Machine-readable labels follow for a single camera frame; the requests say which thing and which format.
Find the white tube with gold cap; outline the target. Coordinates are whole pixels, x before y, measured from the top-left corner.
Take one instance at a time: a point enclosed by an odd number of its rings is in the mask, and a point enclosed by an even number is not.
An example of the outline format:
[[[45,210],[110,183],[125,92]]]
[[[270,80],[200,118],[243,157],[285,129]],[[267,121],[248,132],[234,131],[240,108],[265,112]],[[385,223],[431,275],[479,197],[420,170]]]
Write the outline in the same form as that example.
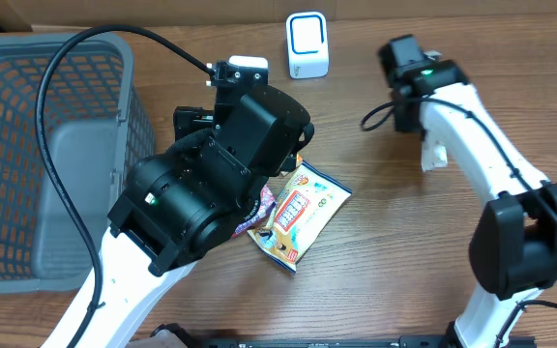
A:
[[[422,143],[421,168],[423,172],[448,166],[445,145],[437,139],[426,138]]]

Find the purple red snack pouch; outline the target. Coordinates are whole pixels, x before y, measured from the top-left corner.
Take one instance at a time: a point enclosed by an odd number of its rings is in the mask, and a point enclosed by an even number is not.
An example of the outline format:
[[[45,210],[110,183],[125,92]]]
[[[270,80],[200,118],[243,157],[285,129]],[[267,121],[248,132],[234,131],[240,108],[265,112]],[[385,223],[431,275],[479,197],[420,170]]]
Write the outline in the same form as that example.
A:
[[[265,185],[260,191],[259,198],[255,200],[251,211],[245,216],[242,223],[240,223],[231,238],[237,238],[244,232],[252,229],[260,222],[265,220],[272,212],[276,205],[276,199],[270,188]]]

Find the yellow snack bag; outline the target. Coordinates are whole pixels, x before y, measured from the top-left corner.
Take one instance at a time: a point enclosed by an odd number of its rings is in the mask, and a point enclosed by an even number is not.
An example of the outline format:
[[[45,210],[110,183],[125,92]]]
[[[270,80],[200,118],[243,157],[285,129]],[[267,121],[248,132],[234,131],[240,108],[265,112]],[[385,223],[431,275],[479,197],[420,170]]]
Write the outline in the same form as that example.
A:
[[[304,161],[287,181],[269,218],[248,231],[256,246],[294,274],[297,263],[352,195],[352,190]]]

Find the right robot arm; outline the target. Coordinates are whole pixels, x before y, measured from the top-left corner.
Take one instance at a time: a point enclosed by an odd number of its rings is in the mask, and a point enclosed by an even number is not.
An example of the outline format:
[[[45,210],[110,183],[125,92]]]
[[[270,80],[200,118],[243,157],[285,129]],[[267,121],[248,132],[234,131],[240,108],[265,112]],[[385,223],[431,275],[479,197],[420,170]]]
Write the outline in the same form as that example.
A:
[[[383,107],[396,131],[420,134],[422,170],[453,158],[483,205],[468,247],[477,285],[435,345],[534,346],[510,333],[528,307],[557,308],[540,297],[557,281],[557,183],[514,147],[455,61],[412,35],[389,40],[378,57],[392,90]]]

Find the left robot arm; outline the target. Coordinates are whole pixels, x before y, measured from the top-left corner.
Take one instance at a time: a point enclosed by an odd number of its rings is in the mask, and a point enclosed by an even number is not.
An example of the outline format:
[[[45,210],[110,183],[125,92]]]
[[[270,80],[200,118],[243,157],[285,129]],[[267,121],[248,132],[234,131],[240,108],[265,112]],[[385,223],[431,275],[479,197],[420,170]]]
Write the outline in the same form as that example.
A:
[[[126,346],[161,297],[231,238],[268,179],[313,132],[300,103],[260,85],[196,145],[138,162],[107,215],[100,266],[45,346]]]

